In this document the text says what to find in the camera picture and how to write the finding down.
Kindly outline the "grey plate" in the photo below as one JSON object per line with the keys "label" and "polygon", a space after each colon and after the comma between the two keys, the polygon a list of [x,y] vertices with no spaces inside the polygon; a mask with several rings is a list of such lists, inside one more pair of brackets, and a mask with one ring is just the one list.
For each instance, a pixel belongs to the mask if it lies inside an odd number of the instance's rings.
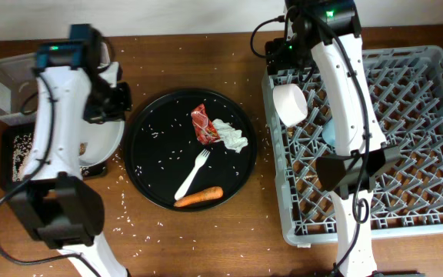
{"label": "grey plate", "polygon": [[79,165],[90,167],[107,160],[117,149],[125,129],[124,121],[90,124],[80,122],[80,144],[87,144],[86,152],[79,155]]}

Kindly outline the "pink bowl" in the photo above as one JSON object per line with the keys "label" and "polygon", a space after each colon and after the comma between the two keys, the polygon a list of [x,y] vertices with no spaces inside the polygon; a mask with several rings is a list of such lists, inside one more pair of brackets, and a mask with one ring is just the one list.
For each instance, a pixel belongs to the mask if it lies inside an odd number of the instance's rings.
{"label": "pink bowl", "polygon": [[285,126],[293,127],[307,118],[307,101],[296,84],[277,85],[272,94],[275,110]]}

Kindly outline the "light blue cup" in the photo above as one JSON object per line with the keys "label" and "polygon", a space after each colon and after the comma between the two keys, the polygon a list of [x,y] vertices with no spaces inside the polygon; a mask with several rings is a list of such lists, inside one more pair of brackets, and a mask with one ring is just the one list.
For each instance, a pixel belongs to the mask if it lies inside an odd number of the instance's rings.
{"label": "light blue cup", "polygon": [[330,145],[331,147],[335,147],[336,134],[335,134],[335,127],[334,127],[333,118],[330,118],[324,124],[323,129],[322,129],[322,138],[324,139],[324,141],[327,145]]}

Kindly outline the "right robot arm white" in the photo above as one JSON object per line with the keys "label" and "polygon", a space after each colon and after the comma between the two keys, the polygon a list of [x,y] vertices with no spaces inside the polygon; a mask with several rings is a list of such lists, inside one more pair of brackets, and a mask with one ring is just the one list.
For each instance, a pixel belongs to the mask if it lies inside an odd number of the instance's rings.
{"label": "right robot arm white", "polygon": [[332,275],[378,276],[371,245],[375,180],[399,160],[376,118],[362,58],[361,23],[353,1],[287,1],[285,37],[263,57],[313,63],[324,82],[335,129],[334,153],[315,162],[331,196],[338,232]]}

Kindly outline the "white napkin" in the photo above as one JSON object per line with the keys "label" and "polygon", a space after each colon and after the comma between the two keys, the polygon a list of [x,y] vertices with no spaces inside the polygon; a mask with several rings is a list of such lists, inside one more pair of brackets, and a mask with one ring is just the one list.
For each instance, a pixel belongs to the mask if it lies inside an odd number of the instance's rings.
{"label": "white napkin", "polygon": [[245,146],[248,146],[248,139],[242,135],[241,130],[233,128],[230,124],[218,118],[212,124],[226,149],[239,153]]}

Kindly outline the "red snack wrapper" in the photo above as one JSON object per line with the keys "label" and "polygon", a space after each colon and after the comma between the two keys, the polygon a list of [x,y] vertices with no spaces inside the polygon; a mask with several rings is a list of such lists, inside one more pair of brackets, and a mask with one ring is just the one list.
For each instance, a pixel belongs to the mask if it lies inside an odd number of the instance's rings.
{"label": "red snack wrapper", "polygon": [[191,112],[192,124],[197,140],[203,145],[217,142],[220,136],[205,112],[205,105],[200,104]]}

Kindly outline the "orange carrot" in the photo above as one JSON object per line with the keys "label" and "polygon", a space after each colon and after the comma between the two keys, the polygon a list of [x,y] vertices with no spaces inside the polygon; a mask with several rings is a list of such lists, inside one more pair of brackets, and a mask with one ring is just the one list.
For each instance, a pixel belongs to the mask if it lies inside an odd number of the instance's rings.
{"label": "orange carrot", "polygon": [[219,186],[211,187],[179,199],[178,201],[175,202],[174,207],[181,208],[188,205],[197,204],[199,202],[206,202],[206,201],[219,199],[223,196],[223,194],[224,192],[222,187]]}

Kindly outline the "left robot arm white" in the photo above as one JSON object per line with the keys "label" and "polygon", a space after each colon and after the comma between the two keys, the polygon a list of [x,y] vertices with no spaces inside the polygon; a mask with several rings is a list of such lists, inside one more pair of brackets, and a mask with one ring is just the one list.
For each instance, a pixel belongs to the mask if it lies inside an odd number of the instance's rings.
{"label": "left robot arm white", "polygon": [[79,150],[112,154],[122,139],[132,100],[117,62],[103,63],[105,38],[89,24],[73,25],[67,40],[42,44],[33,72],[38,109],[24,178],[3,200],[36,241],[69,259],[83,276],[127,276],[103,232],[101,196],[85,184]]}

